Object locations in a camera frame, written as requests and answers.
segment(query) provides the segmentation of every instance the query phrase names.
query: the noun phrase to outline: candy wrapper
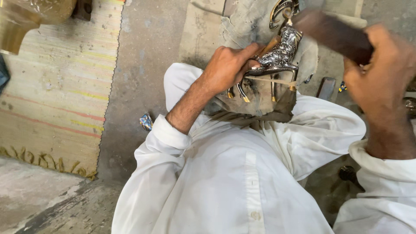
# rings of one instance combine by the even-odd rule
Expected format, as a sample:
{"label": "candy wrapper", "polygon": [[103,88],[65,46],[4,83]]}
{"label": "candy wrapper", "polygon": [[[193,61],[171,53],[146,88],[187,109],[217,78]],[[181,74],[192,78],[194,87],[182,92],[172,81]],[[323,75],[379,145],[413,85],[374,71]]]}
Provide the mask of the candy wrapper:
{"label": "candy wrapper", "polygon": [[344,91],[344,90],[347,90],[347,86],[345,85],[345,82],[344,82],[344,81],[342,81],[342,82],[341,82],[341,86],[339,87],[339,90],[338,90],[338,91],[342,92],[342,91]]}
{"label": "candy wrapper", "polygon": [[144,113],[144,115],[140,118],[140,124],[147,131],[152,130],[153,120],[152,120],[152,118],[150,118],[149,113],[147,113],[147,112]]}

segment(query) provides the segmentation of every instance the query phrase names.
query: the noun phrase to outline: person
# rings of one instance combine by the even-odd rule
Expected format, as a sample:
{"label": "person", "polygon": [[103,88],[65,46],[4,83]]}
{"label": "person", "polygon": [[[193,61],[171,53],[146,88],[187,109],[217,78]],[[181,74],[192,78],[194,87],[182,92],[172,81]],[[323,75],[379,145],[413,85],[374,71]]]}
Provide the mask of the person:
{"label": "person", "polygon": [[[202,71],[166,71],[166,116],[134,152],[112,233],[416,233],[416,143],[403,105],[416,52],[381,25],[366,30],[371,65],[346,59],[344,81],[369,123],[336,104],[297,94],[288,123],[234,113],[201,115],[239,82],[262,48],[220,47]],[[333,229],[297,181],[346,154],[364,193],[345,202]]]}

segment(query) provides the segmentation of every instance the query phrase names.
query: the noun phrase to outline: white kurta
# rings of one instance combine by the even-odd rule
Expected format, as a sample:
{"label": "white kurta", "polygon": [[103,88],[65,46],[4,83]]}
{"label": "white kurta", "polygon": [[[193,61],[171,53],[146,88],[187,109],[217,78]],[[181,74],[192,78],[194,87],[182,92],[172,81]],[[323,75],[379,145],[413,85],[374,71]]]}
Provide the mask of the white kurta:
{"label": "white kurta", "polygon": [[[201,73],[185,64],[168,69],[168,110]],[[201,115],[189,135],[160,115],[134,153],[137,169],[117,202],[112,233],[416,232],[416,160],[369,156],[365,141],[353,143],[365,133],[363,121],[333,103],[298,94],[293,114],[287,124]],[[297,180],[351,143],[366,193],[341,207],[332,230]]]}

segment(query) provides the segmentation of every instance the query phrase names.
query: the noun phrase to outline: shirt button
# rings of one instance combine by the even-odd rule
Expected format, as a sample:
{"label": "shirt button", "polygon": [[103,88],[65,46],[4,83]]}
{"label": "shirt button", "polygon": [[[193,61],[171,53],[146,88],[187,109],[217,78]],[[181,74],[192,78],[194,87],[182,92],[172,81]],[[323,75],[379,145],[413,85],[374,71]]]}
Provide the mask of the shirt button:
{"label": "shirt button", "polygon": [[260,219],[261,219],[260,214],[259,214],[258,212],[256,212],[256,211],[251,212],[251,217],[252,217],[254,220],[260,220]]}

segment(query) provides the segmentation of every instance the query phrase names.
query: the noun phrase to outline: striped rug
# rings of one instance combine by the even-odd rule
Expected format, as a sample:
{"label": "striped rug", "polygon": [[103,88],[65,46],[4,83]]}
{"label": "striped rug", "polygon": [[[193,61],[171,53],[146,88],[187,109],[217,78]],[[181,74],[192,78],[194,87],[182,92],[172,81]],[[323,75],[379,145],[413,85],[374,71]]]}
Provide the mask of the striped rug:
{"label": "striped rug", "polygon": [[42,25],[4,56],[0,155],[94,179],[124,0],[93,0],[90,22]]}

